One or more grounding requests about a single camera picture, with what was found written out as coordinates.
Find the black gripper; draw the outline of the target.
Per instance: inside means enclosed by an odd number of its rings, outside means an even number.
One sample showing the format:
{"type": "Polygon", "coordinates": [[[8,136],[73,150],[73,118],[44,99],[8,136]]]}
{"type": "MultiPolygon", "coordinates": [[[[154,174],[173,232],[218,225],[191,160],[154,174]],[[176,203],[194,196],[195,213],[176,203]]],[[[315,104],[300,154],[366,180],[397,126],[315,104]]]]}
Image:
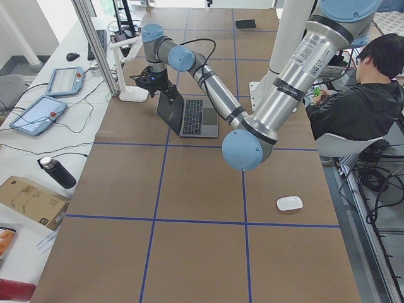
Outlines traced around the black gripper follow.
{"type": "Polygon", "coordinates": [[[152,66],[147,66],[143,70],[143,82],[151,97],[155,96],[155,92],[160,91],[167,97],[170,105],[177,98],[177,87],[169,81],[166,69],[155,72],[152,71],[152,66]]]}

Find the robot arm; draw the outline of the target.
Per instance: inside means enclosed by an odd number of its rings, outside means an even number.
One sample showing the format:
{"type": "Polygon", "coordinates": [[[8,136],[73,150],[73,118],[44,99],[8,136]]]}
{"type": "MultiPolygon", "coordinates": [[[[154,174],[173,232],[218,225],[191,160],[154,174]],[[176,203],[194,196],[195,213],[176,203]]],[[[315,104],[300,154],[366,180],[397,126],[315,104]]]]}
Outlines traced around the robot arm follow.
{"type": "Polygon", "coordinates": [[[286,1],[275,47],[287,59],[272,82],[264,80],[254,112],[241,119],[222,143],[226,162],[236,170],[255,169],[278,141],[278,131],[337,51],[364,43],[380,1],[286,1]]]}
{"type": "Polygon", "coordinates": [[[156,91],[160,91],[172,100],[179,92],[168,79],[167,66],[178,72],[188,72],[206,93],[219,116],[231,128],[243,128],[247,111],[211,68],[207,58],[175,43],[155,23],[141,29],[141,39],[148,65],[135,78],[138,87],[149,91],[152,97],[156,91]]]}

